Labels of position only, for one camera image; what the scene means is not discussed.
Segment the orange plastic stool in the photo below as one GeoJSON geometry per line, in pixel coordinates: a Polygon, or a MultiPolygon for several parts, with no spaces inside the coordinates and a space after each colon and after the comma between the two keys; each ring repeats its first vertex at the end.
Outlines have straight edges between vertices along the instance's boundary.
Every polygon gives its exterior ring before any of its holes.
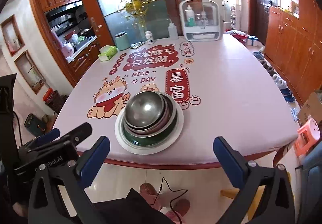
{"type": "Polygon", "coordinates": [[[308,121],[297,130],[298,138],[294,143],[294,150],[297,157],[307,152],[320,140],[321,132],[315,119],[308,121]]]}

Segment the white round plate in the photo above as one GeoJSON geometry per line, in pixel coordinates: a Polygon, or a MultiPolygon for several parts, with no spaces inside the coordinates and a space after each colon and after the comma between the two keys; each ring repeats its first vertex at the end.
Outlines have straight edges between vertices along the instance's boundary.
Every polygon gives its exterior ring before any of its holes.
{"type": "Polygon", "coordinates": [[[136,155],[152,155],[169,148],[184,124],[181,107],[163,92],[144,91],[133,96],[115,123],[118,143],[136,155]]]}

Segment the green round plate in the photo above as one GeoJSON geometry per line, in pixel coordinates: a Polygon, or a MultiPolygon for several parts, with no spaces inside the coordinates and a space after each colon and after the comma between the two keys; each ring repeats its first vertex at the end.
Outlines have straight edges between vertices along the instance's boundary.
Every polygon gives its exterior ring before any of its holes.
{"type": "Polygon", "coordinates": [[[126,124],[125,119],[122,119],[122,133],[126,141],[129,141],[135,146],[154,146],[164,141],[174,129],[178,119],[175,102],[165,93],[160,93],[160,95],[168,104],[168,114],[163,118],[165,122],[161,122],[161,126],[154,126],[152,129],[148,129],[148,132],[139,134],[133,132],[126,124]]]}

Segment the red basket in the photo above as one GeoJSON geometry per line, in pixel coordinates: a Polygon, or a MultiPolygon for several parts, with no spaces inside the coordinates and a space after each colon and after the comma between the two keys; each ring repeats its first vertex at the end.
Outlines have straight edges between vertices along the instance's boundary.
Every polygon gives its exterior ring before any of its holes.
{"type": "Polygon", "coordinates": [[[58,91],[53,90],[52,88],[49,88],[47,90],[47,92],[43,96],[43,101],[50,109],[52,109],[57,114],[60,113],[65,103],[64,98],[58,93],[58,91]]]}

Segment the green tissue box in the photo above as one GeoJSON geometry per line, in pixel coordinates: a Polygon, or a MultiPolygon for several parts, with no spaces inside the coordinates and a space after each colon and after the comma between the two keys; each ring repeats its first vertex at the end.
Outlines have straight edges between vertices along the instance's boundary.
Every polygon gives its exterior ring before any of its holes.
{"type": "Polygon", "coordinates": [[[98,58],[101,62],[109,61],[117,54],[117,47],[106,45],[100,48],[98,58]]]}

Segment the white pill bottle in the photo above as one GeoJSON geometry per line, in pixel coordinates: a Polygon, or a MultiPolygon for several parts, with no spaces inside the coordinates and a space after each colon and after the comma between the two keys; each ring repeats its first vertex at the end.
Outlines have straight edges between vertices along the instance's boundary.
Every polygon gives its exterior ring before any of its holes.
{"type": "Polygon", "coordinates": [[[145,32],[145,37],[146,37],[147,44],[153,44],[154,43],[153,34],[152,34],[152,32],[150,30],[145,32]]]}

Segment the printed pink tablecloth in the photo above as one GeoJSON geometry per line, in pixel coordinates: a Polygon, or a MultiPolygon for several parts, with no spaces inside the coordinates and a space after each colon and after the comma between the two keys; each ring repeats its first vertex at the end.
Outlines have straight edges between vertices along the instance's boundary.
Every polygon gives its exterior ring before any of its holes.
{"type": "Polygon", "coordinates": [[[92,135],[77,150],[110,139],[109,163],[145,169],[201,169],[212,166],[213,140],[222,136],[242,155],[257,159],[297,138],[289,106],[260,62],[233,36],[187,42],[160,39],[95,61],[75,86],[55,123],[61,134],[88,122],[92,135]],[[150,89],[180,105],[184,123],[167,149],[152,155],[125,150],[115,122],[130,97],[150,89]]]}

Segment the teal canister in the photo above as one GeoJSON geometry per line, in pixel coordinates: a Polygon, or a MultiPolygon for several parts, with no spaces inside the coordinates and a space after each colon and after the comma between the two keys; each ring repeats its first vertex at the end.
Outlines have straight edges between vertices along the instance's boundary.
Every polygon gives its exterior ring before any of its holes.
{"type": "Polygon", "coordinates": [[[126,31],[122,31],[115,35],[115,44],[119,51],[130,48],[130,43],[126,31]]]}

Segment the gold door ornament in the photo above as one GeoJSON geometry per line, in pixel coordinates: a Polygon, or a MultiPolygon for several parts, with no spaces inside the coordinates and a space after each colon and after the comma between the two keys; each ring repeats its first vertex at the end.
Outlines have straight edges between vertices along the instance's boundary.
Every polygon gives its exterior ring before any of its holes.
{"type": "Polygon", "coordinates": [[[149,6],[152,3],[164,1],[164,0],[121,0],[123,5],[122,8],[118,9],[117,12],[126,12],[127,15],[124,17],[129,20],[130,18],[134,19],[134,22],[141,27],[146,27],[146,13],[149,10],[149,6]]]}

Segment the clear squeeze bottle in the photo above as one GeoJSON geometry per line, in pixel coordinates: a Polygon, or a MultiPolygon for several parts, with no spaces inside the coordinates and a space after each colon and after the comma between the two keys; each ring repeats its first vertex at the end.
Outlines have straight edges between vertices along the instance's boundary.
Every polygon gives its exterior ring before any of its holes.
{"type": "Polygon", "coordinates": [[[179,38],[177,27],[170,18],[168,18],[167,20],[169,21],[169,25],[168,25],[169,38],[171,40],[177,40],[179,38]]]}

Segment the pill blister pack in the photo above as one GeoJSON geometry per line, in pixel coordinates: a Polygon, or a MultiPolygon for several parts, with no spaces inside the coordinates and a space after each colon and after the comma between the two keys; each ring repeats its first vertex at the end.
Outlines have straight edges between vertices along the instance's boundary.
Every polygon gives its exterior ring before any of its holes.
{"type": "Polygon", "coordinates": [[[131,49],[137,49],[141,46],[143,46],[145,44],[145,42],[137,42],[137,43],[134,43],[130,46],[131,49]]]}

